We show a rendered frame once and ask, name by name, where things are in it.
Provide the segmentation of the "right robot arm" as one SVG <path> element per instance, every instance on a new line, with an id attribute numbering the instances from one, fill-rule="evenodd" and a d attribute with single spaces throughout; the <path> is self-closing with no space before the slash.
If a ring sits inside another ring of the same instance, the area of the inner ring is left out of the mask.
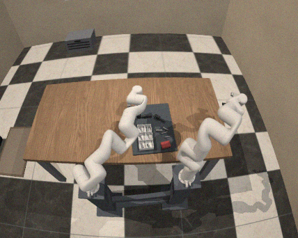
<path id="1" fill-rule="evenodd" d="M 186 187 L 188 184 L 191 186 L 195 180 L 195 174 L 202 168 L 203 160 L 212 147 L 210 136 L 221 145 L 227 145 L 241 125 L 244 114 L 242 106 L 247 103 L 247 96 L 244 93 L 234 92 L 230 96 L 231 98 L 219 108 L 217 114 L 231 128 L 227 129 L 216 120 L 206 118 L 199 128 L 197 141 L 186 138 L 180 146 L 177 158 L 185 167 L 183 172 L 182 170 L 179 172 L 178 178 L 181 183 L 186 184 Z"/>

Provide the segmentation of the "red rectangular block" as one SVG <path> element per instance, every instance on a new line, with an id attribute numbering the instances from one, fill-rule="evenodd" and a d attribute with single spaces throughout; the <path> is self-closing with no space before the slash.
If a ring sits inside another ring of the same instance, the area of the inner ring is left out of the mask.
<path id="1" fill-rule="evenodd" d="M 162 149 L 165 149 L 165 148 L 170 148 L 171 144 L 169 141 L 164 141 L 164 142 L 161 142 L 161 146 L 162 146 Z"/>

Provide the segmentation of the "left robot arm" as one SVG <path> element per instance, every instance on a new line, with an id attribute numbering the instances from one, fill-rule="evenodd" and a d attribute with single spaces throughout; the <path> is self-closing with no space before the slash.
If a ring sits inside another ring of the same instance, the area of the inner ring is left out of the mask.
<path id="1" fill-rule="evenodd" d="M 102 164 L 109 159 L 111 149 L 117 154 L 123 154 L 139 136 L 139 130 L 134 126 L 134 121 L 136 116 L 145 111 L 147 102 L 148 98 L 143 95 L 142 87 L 134 86 L 127 96 L 127 108 L 123 111 L 118 125 L 119 130 L 127 138 L 123 141 L 119 135 L 108 129 L 103 135 L 100 147 L 85 160 L 85 166 L 77 164 L 72 168 L 72 174 L 79 188 L 88 193 L 88 197 L 99 190 L 99 183 L 107 175 Z M 131 104 L 138 106 L 131 107 Z"/>

